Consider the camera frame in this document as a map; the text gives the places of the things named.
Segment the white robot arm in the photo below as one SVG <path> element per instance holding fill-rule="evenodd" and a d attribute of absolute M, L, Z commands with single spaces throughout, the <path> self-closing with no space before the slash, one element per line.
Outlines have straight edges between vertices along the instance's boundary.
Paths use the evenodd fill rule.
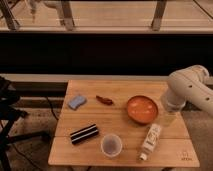
<path fill-rule="evenodd" d="M 202 65 L 176 70 L 168 76 L 167 89 L 160 98 L 165 110 L 162 121 L 165 126 L 176 119 L 176 114 L 185 107 L 186 102 L 213 117 L 213 90 L 206 85 L 209 78 L 209 71 Z"/>

